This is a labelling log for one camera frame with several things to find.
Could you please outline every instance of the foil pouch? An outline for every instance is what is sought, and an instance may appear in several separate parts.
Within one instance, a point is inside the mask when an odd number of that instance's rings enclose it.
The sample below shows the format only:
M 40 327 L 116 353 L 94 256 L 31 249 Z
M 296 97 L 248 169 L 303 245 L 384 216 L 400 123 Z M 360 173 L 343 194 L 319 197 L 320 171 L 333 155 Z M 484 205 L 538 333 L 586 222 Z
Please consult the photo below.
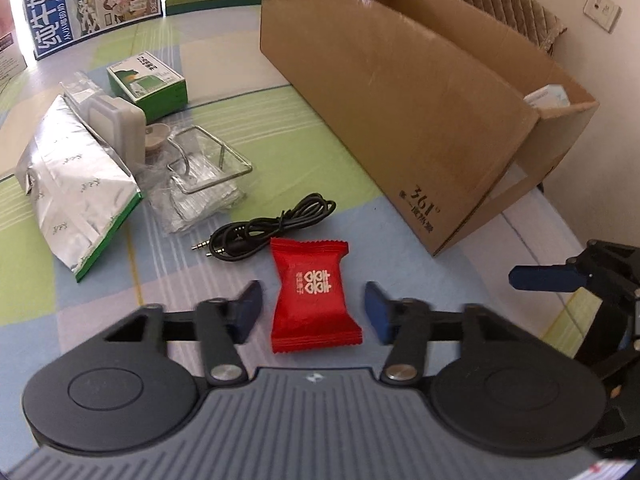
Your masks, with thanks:
M 58 96 L 15 170 L 51 252 L 80 281 L 142 199 L 118 155 Z

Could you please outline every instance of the wall socket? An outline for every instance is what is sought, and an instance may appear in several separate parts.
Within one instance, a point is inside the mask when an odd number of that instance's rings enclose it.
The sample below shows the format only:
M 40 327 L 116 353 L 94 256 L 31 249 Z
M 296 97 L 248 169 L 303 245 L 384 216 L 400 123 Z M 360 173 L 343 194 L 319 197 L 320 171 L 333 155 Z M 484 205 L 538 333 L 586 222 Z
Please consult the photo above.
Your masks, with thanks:
M 584 13 L 610 34 L 622 9 L 611 0 L 587 0 Z

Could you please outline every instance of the open cardboard box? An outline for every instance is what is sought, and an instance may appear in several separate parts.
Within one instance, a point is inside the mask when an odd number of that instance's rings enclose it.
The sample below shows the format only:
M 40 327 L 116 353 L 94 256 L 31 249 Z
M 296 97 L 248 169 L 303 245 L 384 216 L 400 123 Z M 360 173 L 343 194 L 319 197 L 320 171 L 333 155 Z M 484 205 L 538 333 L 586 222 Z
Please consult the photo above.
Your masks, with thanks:
M 462 0 L 262 0 L 260 48 L 432 254 L 542 181 L 598 108 Z M 572 105 L 523 101 L 547 84 Z

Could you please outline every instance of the table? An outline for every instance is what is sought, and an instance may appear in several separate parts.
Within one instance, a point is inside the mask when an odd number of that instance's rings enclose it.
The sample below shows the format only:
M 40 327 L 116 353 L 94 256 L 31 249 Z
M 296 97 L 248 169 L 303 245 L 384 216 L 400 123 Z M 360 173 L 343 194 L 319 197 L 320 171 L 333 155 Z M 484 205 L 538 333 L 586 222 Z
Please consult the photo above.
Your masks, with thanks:
M 152 209 L 142 203 L 79 284 L 49 253 L 15 178 L 0 182 L 0 470 L 34 447 L 20 410 L 20 394 L 31 375 L 141 304 L 186 310 L 208 298 L 234 297 L 249 280 L 261 280 L 264 313 L 250 341 L 239 348 L 249 370 L 368 365 L 379 371 L 388 349 L 377 343 L 364 316 L 369 280 L 393 298 L 420 298 L 441 310 L 484 303 L 536 335 L 562 312 L 566 298 L 513 290 L 508 283 L 515 265 L 561 263 L 582 250 L 539 191 L 432 258 L 322 120 L 260 54 L 258 28 L 259 7 L 140 23 L 39 62 L 0 94 L 0 174 L 10 174 L 65 75 L 85 70 L 107 89 L 108 64 L 149 50 L 188 82 L 189 108 L 170 123 L 199 124 L 256 167 L 255 183 L 241 205 L 186 234 L 163 234 Z M 310 192 L 335 200 L 338 211 L 295 237 L 350 244 L 342 275 L 364 343 L 274 356 L 269 334 L 280 282 L 269 251 L 224 264 L 190 247 L 223 223 L 277 216 Z M 566 330 L 572 330 L 570 324 Z M 170 354 L 196 372 L 200 363 L 194 350 L 193 344 L 172 344 Z M 428 373 L 436 373 L 455 352 L 455 345 L 434 344 Z

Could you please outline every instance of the red snack packet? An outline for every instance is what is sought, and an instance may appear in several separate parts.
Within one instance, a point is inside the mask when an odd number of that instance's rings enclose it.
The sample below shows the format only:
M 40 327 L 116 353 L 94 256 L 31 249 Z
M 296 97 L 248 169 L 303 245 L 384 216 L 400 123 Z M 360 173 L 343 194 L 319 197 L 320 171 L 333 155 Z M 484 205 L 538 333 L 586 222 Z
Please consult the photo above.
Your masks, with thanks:
M 271 329 L 274 352 L 362 343 L 362 329 L 344 304 L 340 260 L 347 242 L 271 239 L 282 282 Z

